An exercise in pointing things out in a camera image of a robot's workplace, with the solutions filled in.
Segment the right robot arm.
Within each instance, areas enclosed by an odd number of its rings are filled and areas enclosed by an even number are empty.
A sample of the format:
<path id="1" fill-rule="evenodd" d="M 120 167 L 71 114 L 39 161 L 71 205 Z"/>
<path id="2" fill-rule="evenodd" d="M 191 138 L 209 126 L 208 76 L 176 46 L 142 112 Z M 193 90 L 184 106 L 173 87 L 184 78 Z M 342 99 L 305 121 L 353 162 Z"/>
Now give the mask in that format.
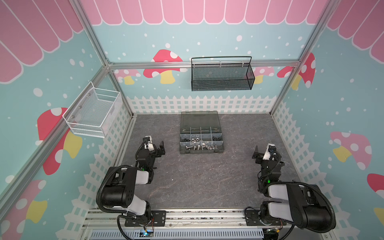
<path id="1" fill-rule="evenodd" d="M 317 185 L 280 180 L 285 163 L 274 144 L 268 144 L 263 153 L 256 148 L 252 158 L 261 167 L 258 192 L 268 200 L 258 210 L 246 209 L 247 219 L 264 226 L 289 224 L 319 234 L 336 227 L 335 210 Z"/>

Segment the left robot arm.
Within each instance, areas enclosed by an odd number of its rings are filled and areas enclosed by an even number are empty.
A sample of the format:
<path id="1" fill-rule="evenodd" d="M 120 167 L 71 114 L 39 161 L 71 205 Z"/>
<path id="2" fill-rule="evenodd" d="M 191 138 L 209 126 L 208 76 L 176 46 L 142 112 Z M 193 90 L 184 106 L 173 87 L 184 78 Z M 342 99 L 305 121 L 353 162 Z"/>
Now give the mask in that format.
<path id="1" fill-rule="evenodd" d="M 153 219 L 148 201 L 135 195 L 137 185 L 152 183 L 157 158 L 166 154 L 164 142 L 157 147 L 151 136 L 145 136 L 135 153 L 135 165 L 110 167 L 97 192 L 96 202 L 105 213 L 118 213 L 144 226 Z"/>

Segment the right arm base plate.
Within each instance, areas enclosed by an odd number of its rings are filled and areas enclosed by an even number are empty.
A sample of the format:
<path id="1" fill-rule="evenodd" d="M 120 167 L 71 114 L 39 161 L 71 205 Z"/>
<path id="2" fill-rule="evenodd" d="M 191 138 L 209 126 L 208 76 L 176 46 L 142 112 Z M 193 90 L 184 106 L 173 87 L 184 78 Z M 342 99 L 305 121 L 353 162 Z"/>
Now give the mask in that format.
<path id="1" fill-rule="evenodd" d="M 247 226 L 285 226 L 287 223 L 283 220 L 271 217 L 264 211 L 254 208 L 245 208 L 244 216 Z"/>

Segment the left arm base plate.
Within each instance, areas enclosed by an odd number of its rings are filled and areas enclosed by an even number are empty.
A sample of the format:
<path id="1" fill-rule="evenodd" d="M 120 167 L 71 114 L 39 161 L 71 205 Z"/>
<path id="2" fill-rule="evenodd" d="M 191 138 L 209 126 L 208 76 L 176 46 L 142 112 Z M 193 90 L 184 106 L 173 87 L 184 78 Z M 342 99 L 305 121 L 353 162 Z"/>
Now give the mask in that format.
<path id="1" fill-rule="evenodd" d="M 128 217 L 125 220 L 125 227 L 164 227 L 166 221 L 166 211 L 151 211 L 142 216 Z"/>

